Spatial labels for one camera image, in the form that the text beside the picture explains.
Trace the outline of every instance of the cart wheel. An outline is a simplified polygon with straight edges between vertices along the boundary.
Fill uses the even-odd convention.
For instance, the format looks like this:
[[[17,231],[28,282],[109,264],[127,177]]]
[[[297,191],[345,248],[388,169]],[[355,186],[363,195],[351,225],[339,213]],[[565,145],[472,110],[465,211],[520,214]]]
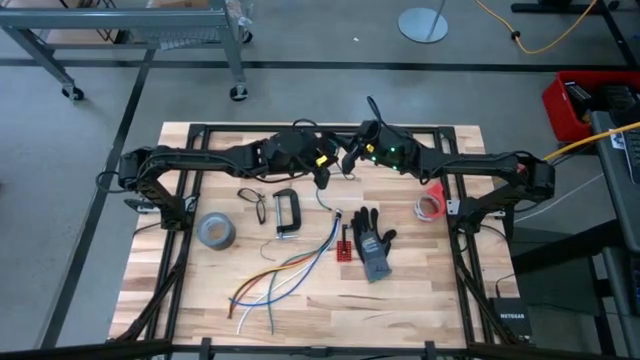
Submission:
[[[73,96],[69,96],[67,89],[62,89],[62,95],[70,100],[84,100],[84,91],[78,88],[73,88]]]
[[[242,101],[246,99],[248,96],[249,96],[249,93],[247,92],[247,89],[244,88],[244,86],[235,86],[235,87],[232,87],[231,90],[229,91],[229,97],[233,101]]]
[[[244,34],[242,34],[242,43],[248,44],[251,40],[253,40],[253,33],[251,33],[251,31],[245,31]]]

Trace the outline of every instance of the gray floor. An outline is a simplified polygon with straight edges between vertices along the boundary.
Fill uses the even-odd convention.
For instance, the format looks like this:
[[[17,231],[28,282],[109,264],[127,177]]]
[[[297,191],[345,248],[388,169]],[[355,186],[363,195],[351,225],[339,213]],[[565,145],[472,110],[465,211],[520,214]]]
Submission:
[[[501,24],[472,1],[449,1],[450,33],[440,43],[406,40],[395,20],[403,9],[436,1],[256,1],[256,38],[247,60],[402,61],[522,64],[622,64],[601,18],[587,18],[556,50],[520,53]],[[508,3],[486,3],[517,23],[529,47],[553,39],[575,17],[513,15]],[[636,8],[616,13],[632,38]],[[1,57],[26,55],[0,34]],[[141,58],[139,51],[61,51],[60,58]],[[160,53],[161,59],[218,59],[219,52]],[[43,319],[95,190],[137,71],[70,69],[88,99],[75,105],[42,69],[0,68],[0,351],[37,342]],[[376,98],[391,123],[478,124],[488,151],[526,149],[543,156],[556,146],[540,95],[553,74],[400,72],[373,70],[248,70],[250,98],[231,102],[226,70],[150,72],[125,150],[156,143],[164,121],[360,122]],[[597,159],[576,158],[558,170],[560,196],[601,172]],[[127,261],[136,215],[125,196],[108,200],[61,344],[103,341]],[[613,217],[604,181],[589,185],[521,225],[575,233]],[[532,309],[546,347],[597,351],[585,316]]]

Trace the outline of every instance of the eyeglasses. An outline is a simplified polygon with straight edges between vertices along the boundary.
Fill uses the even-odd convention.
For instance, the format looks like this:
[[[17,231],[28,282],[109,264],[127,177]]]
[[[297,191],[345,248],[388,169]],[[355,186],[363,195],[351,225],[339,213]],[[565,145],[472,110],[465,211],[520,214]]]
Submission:
[[[237,195],[243,200],[256,204],[256,215],[258,217],[258,222],[260,223],[260,225],[264,224],[267,221],[267,209],[264,205],[264,195],[249,188],[242,188],[238,190]]]

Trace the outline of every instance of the gray metal rack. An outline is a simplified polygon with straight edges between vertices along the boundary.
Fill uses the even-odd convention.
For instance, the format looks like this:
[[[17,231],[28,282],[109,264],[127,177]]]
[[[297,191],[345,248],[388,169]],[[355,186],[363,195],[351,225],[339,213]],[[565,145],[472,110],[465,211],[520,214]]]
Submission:
[[[225,0],[209,0],[210,8],[81,8],[27,9],[0,6],[0,26],[33,59],[62,84],[62,94],[71,100],[82,100],[84,93],[76,87],[64,66],[54,58],[56,49],[156,49],[158,43],[68,45],[47,44],[29,29],[152,29],[189,30],[211,28],[217,31],[216,41],[194,47],[224,49],[235,86],[229,91],[234,101],[247,98],[246,77],[240,51],[252,34],[234,23]]]

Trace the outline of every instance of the black glove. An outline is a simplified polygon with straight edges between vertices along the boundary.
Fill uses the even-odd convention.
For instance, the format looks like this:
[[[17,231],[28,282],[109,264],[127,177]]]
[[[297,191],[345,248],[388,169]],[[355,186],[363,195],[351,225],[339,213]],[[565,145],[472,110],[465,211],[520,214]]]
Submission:
[[[391,240],[396,237],[395,230],[387,231],[382,239],[378,233],[378,210],[369,210],[362,207],[356,211],[351,220],[353,239],[360,260],[364,263],[365,273],[369,282],[374,282],[391,274],[391,268],[387,262],[387,255],[391,250]]]

